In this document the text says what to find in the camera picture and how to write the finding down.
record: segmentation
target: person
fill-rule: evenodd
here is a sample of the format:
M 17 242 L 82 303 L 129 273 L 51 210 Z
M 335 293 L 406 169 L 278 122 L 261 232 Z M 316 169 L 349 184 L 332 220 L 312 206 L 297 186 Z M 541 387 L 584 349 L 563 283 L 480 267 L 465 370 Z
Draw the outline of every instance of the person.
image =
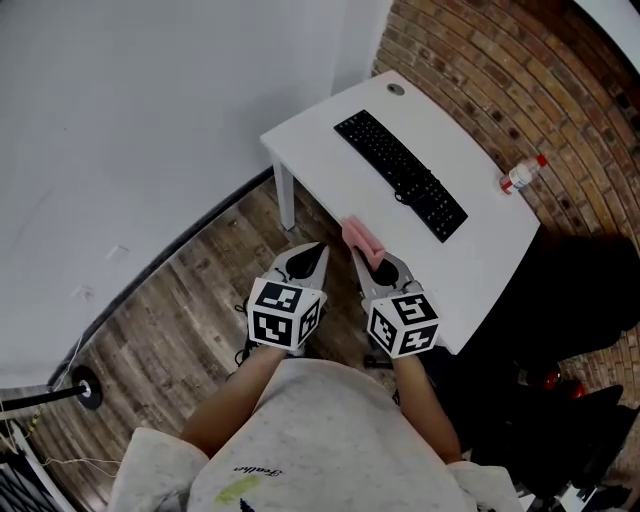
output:
M 463 461 L 417 356 L 400 406 L 356 369 L 260 346 L 180 439 L 135 431 L 108 511 L 522 512 L 507 471 Z

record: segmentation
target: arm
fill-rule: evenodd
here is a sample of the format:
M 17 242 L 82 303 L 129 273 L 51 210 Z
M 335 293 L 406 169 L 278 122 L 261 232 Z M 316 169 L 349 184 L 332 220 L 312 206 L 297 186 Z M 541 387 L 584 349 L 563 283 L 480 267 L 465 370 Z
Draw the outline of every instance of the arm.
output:
M 213 457 L 251 417 L 262 392 L 287 352 L 262 346 L 187 420 L 184 441 Z
M 393 360 L 400 410 L 445 464 L 462 460 L 460 441 L 417 356 Z

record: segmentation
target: plastic bottle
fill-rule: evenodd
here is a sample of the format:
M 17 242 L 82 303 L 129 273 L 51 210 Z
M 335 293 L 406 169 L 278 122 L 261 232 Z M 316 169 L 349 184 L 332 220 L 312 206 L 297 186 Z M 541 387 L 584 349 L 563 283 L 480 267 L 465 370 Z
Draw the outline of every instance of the plastic bottle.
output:
M 520 190 L 525 185 L 531 183 L 536 174 L 538 174 L 540 169 L 545 165 L 547 165 L 547 159 L 544 155 L 523 160 L 500 178 L 500 188 L 506 194 L 511 194 L 514 190 Z

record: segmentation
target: white wall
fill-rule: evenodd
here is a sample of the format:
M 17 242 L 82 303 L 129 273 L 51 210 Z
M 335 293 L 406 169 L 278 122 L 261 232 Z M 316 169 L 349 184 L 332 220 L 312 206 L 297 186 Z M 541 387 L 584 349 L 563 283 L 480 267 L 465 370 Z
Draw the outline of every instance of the white wall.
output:
M 640 72 L 640 14 L 629 0 L 576 0 Z
M 164 247 L 268 167 L 261 133 L 365 76 L 386 9 L 0 3 L 0 388 L 45 382 Z M 376 21 L 343 38 L 358 12 Z M 106 261 L 116 244 L 128 257 Z M 70 297 L 81 284 L 90 302 Z

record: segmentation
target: brick wall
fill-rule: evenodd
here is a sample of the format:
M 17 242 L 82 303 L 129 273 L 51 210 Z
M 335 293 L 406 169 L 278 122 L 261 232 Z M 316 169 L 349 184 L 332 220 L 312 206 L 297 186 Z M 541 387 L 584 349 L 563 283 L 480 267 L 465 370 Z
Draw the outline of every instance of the brick wall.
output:
M 634 68 L 568 0 L 395 0 L 374 72 L 395 69 L 446 110 L 503 171 L 540 152 L 522 191 L 557 236 L 640 241 L 640 88 Z M 640 405 L 637 328 L 563 363 L 588 390 Z M 640 470 L 640 425 L 616 463 Z

